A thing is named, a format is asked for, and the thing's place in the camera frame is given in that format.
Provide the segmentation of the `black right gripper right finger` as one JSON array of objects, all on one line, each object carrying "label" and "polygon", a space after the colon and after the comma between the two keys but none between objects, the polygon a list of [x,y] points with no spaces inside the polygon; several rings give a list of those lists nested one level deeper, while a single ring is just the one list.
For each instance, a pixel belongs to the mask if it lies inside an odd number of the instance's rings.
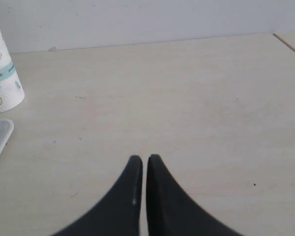
[{"label": "black right gripper right finger", "polygon": [[147,163],[147,224],[150,236],[240,235],[201,208],[158,154],[152,154]]}]

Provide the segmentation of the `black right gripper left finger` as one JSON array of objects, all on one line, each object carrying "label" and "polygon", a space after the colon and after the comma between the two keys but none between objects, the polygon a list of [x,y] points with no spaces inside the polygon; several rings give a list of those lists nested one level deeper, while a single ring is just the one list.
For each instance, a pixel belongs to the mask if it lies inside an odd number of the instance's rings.
[{"label": "black right gripper left finger", "polygon": [[138,236],[142,180],[142,160],[138,155],[133,155],[105,196],[82,217],[54,235]]}]

